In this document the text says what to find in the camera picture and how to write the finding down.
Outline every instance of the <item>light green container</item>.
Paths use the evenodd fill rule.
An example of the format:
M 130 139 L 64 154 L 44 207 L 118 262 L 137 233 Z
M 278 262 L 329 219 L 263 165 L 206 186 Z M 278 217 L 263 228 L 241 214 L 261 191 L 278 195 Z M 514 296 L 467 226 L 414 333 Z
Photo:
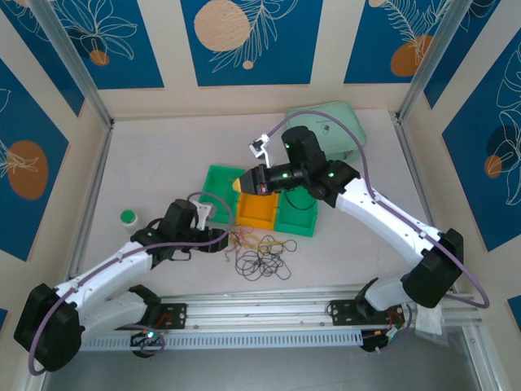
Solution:
M 318 106 L 308 106 L 306 108 L 295 108 L 287 112 L 286 116 L 290 116 L 294 112 L 300 112 L 302 110 L 315 110 L 333 116 L 355 134 L 362 146 L 366 145 L 366 134 L 360 125 L 355 111 L 348 103 L 332 102 Z M 322 116 L 302 114 L 291 118 L 287 122 L 288 129 L 299 125 L 306 126 L 317 135 L 320 148 L 326 154 L 327 159 L 343 160 L 346 163 L 353 163 L 360 157 L 360 152 L 352 138 L 333 121 Z
M 234 180 L 244 174 L 244 169 L 233 169 L 230 167 L 222 167 L 220 165 L 211 165 L 204 181 L 203 191 L 213 193 L 220 196 L 231 207 L 233 213 L 237 209 L 239 194 L 232 188 Z M 228 224 L 230 215 L 219 201 L 208 195 L 202 195 L 199 198 L 201 203 L 214 204 L 217 207 L 215 216 L 210 219 L 211 222 L 222 222 Z
M 317 217 L 318 201 L 310 196 L 306 189 L 297 187 L 293 191 L 282 191 L 278 198 L 275 230 L 288 234 L 313 236 Z

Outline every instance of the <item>mint green bin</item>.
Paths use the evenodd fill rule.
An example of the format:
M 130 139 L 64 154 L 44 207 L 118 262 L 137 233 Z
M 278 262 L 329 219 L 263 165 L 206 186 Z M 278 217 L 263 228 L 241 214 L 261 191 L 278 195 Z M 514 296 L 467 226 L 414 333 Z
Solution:
M 231 207 L 232 212 L 235 214 L 237 202 L 239 201 L 239 194 L 232 188 L 232 184 L 235 179 L 244 174 L 244 171 L 244 169 L 211 165 L 208 169 L 206 181 L 204 181 L 203 191 L 220 196 L 224 201 L 226 201 L 226 203 Z M 211 222 L 222 222 L 224 224 L 230 222 L 228 211 L 215 198 L 208 195 L 202 195 L 199 198 L 199 202 L 214 204 L 217 207 L 215 216 L 210 219 Z
M 287 202 L 286 194 L 290 201 L 299 209 L 295 209 Z M 318 202 L 308 194 L 303 187 L 297 187 L 293 191 L 282 191 L 278 198 L 278 211 L 275 220 L 275 230 L 287 234 L 313 236 L 315 223 L 318 217 Z

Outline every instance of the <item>green bottle cap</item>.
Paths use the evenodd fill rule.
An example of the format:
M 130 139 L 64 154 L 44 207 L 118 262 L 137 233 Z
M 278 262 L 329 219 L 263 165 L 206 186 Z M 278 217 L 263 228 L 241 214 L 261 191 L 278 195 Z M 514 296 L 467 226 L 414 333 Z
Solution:
M 120 219 L 123 224 L 132 224 L 136 220 L 136 213 L 133 210 L 126 209 L 121 212 Z

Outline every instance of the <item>metal corner post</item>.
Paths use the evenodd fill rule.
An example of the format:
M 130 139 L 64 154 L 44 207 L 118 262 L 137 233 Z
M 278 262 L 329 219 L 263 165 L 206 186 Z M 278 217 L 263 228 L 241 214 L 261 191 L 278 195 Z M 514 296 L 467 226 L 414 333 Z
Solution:
M 398 122 L 401 124 L 410 114 L 414 104 L 423 93 L 427 83 L 432 77 L 432 73 L 440 63 L 441 57 L 447 50 L 447 46 L 453 39 L 454 34 L 459 28 L 463 17 L 468 12 L 473 0 L 447 0 L 450 5 L 445 17 L 440 23 L 440 27 L 436 31 L 429 50 L 425 54 L 423 61 L 418 67 L 410 87 L 405 94 L 404 100 L 401 102 L 397 112 Z
M 28 0 L 28 4 L 72 79 L 91 104 L 98 119 L 109 130 L 112 127 L 112 119 L 107 107 L 51 4 L 47 0 Z

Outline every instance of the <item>tangled wire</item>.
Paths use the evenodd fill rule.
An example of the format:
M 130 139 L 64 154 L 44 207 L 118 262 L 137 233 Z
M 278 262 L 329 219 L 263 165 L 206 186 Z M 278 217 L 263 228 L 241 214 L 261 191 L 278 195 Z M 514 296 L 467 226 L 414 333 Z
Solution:
M 257 281 L 260 277 L 276 275 L 281 280 L 291 277 L 291 271 L 281 255 L 288 251 L 293 253 L 297 244 L 293 239 L 277 241 L 272 235 L 258 239 L 252 234 L 249 227 L 235 227 L 230 232 L 230 240 L 234 245 L 225 251 L 226 259 L 230 261 L 230 254 L 234 254 L 235 271 L 248 281 Z M 243 248 L 250 248 L 241 254 Z

